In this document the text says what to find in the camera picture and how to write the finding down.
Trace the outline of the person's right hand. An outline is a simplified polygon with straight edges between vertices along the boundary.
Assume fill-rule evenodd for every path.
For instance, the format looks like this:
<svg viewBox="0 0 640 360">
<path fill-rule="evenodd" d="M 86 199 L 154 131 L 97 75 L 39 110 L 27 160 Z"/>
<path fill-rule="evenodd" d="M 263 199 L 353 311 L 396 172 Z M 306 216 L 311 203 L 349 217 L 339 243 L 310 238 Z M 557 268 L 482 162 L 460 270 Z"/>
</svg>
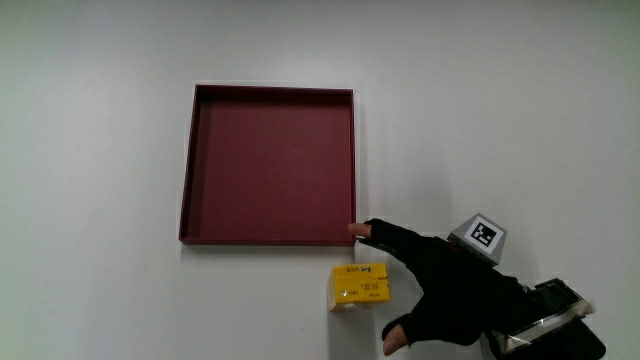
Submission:
<svg viewBox="0 0 640 360">
<path fill-rule="evenodd" d="M 468 346 L 485 331 L 512 333 L 541 313 L 516 278 L 500 274 L 450 242 L 380 219 L 352 223 L 348 230 L 363 244 L 401 261 L 423 290 L 411 312 L 383 329 L 386 356 L 419 341 Z"/>
</svg>

